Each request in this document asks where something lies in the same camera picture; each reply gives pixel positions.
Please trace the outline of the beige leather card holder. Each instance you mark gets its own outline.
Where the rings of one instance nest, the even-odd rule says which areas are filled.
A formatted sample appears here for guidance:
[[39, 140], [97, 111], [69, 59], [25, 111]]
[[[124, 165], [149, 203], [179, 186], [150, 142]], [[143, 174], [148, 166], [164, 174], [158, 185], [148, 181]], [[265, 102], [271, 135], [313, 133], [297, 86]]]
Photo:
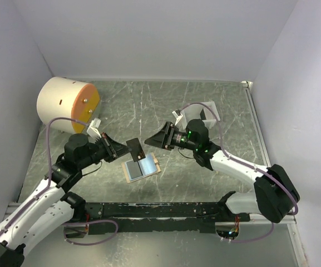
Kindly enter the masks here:
[[141, 179], [144, 179], [144, 178], [152, 176], [152, 175], [156, 175], [161, 172], [159, 161], [155, 157], [154, 153], [152, 152], [152, 153], [147, 154], [145, 159], [138, 161], [141, 171], [142, 171], [142, 176], [138, 179], [131, 181], [129, 179], [129, 173], [128, 173], [128, 170], [126, 167], [127, 162], [128, 161], [122, 163], [122, 169], [124, 171], [125, 178], [126, 178], [126, 181], [128, 184], [135, 182], [135, 181], [139, 181]]

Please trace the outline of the dark credit card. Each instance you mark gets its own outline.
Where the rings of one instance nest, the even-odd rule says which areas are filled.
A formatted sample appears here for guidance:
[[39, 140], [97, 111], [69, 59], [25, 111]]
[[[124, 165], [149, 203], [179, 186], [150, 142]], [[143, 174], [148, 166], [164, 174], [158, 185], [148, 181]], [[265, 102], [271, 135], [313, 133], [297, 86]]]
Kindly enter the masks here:
[[127, 140], [126, 145], [130, 150], [130, 154], [134, 162], [138, 162], [146, 158], [146, 155], [138, 138]]
[[129, 179], [135, 180], [142, 176], [142, 171], [138, 162], [128, 161], [126, 167], [129, 173]]

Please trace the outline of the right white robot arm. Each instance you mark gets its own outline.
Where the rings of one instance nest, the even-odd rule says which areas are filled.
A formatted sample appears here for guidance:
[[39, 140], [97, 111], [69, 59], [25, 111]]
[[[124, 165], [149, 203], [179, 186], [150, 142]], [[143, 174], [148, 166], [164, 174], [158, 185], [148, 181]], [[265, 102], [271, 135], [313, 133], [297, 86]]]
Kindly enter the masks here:
[[273, 223], [298, 212], [300, 195], [280, 165], [257, 165], [225, 151], [210, 140], [209, 130], [200, 119], [191, 120], [184, 132], [166, 122], [145, 144], [165, 150], [175, 147], [193, 152], [197, 164], [222, 172], [251, 187], [251, 192], [230, 192], [222, 198], [219, 217], [230, 221], [239, 213], [260, 214]]

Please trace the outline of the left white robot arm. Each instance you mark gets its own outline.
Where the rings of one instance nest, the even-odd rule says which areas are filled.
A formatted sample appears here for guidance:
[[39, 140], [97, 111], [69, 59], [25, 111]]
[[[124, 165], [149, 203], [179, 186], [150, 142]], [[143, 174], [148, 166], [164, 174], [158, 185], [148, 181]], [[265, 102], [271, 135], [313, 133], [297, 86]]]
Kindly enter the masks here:
[[72, 187], [86, 167], [113, 162], [130, 151], [105, 133], [94, 143], [82, 133], [72, 135], [47, 176], [0, 223], [0, 266], [21, 266], [27, 253], [61, 225], [88, 225], [86, 202]]

